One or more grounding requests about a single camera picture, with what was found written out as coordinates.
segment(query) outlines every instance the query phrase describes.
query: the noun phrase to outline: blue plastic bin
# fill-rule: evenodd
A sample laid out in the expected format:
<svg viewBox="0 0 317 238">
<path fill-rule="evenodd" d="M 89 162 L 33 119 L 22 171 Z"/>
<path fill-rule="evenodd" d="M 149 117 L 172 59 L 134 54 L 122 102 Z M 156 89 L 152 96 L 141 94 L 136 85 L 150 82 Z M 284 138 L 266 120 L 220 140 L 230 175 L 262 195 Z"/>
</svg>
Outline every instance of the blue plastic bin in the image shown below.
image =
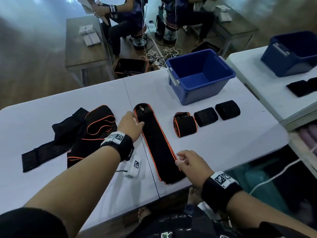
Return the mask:
<svg viewBox="0 0 317 238">
<path fill-rule="evenodd" d="M 278 77 L 306 73 L 317 65 L 317 35 L 304 31 L 274 36 L 261 60 Z"/>
<path fill-rule="evenodd" d="M 217 95 L 236 73 L 213 50 L 206 49 L 166 61 L 168 83 L 182 105 Z"/>
</svg>

